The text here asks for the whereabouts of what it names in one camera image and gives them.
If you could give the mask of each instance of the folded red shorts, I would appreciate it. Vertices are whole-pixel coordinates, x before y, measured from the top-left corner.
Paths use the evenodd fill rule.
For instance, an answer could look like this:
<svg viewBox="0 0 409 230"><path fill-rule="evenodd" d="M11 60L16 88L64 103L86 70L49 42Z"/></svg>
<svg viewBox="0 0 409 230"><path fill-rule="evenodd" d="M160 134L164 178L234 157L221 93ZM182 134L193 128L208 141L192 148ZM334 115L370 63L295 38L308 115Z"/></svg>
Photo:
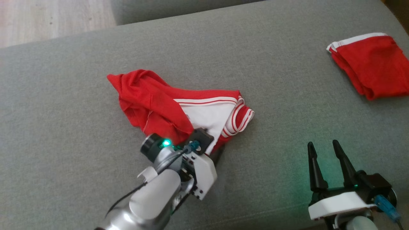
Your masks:
<svg viewBox="0 0 409 230"><path fill-rule="evenodd" d="M409 61L392 37L363 34L333 42L327 50L368 100L409 95Z"/></svg>

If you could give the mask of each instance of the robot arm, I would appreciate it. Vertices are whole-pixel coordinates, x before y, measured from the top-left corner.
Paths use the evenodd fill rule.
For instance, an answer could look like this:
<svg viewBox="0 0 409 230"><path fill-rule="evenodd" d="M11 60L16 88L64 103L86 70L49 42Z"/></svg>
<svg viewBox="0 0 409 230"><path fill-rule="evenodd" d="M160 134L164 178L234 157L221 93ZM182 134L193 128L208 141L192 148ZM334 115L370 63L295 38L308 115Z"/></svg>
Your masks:
<svg viewBox="0 0 409 230"><path fill-rule="evenodd" d="M161 230L189 194L202 200L217 179L213 161L203 154L212 141L203 129L196 129L187 145L175 151L170 140L157 134L147 137L141 152L153 167L139 174L145 182L126 205L110 210L103 228L96 230Z"/></svg>
<svg viewBox="0 0 409 230"><path fill-rule="evenodd" d="M319 168L314 145L308 143L310 188L313 192L308 207L310 218L316 221L323 219L329 230L377 230L372 222L372 211L388 210L388 216L399 224L392 185L378 173L367 175L363 170L355 171L337 140L333 140L333 146L341 164L344 186L329 189Z"/></svg>

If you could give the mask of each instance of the blue connector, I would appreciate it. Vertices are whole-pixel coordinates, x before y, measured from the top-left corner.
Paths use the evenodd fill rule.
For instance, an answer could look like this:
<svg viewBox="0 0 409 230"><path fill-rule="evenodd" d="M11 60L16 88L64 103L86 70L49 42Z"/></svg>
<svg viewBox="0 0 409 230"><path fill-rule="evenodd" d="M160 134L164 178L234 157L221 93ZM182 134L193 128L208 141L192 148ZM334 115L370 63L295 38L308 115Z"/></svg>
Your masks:
<svg viewBox="0 0 409 230"><path fill-rule="evenodd" d="M396 208L387 200L383 195L375 196L374 203L381 209L388 217L394 222L398 223L400 214L396 211Z"/></svg>
<svg viewBox="0 0 409 230"><path fill-rule="evenodd" d="M183 147L183 152L190 153L192 151L195 151L199 146L200 143L197 140L194 140Z"/></svg>

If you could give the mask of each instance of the couch cushion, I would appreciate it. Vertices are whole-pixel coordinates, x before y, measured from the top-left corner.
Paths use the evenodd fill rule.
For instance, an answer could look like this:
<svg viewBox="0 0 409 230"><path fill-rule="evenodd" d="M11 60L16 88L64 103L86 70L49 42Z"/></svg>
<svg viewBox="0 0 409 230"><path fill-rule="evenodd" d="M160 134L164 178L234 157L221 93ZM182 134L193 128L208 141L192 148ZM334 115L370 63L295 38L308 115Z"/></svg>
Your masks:
<svg viewBox="0 0 409 230"><path fill-rule="evenodd" d="M369 32L393 36L409 56L409 37L377 0L264 1L1 49L1 228L93 229L140 183L144 135L106 79L138 68L175 87L240 89L256 112L227 145L206 199L187 199L167 229L316 224L309 141L331 187L343 182L338 139L404 207L409 97L366 100L325 50Z"/></svg>
<svg viewBox="0 0 409 230"><path fill-rule="evenodd" d="M117 25L191 14L260 0L111 0Z"/></svg>

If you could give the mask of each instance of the red cloth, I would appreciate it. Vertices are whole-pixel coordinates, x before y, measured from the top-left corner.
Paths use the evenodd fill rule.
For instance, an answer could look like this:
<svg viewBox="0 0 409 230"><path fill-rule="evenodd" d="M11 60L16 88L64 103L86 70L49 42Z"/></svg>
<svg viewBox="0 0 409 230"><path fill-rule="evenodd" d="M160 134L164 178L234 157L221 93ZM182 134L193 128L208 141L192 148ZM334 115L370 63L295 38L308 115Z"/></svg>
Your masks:
<svg viewBox="0 0 409 230"><path fill-rule="evenodd" d="M364 34L333 42L327 50L368 100L409 95L409 61L392 37Z"/></svg>
<svg viewBox="0 0 409 230"><path fill-rule="evenodd" d="M254 113L244 105L238 90L173 88L150 70L110 74L107 78L118 91L120 107L133 126L175 144L184 142L194 128L207 128L215 137L210 152L214 145L219 147L243 131Z"/></svg>

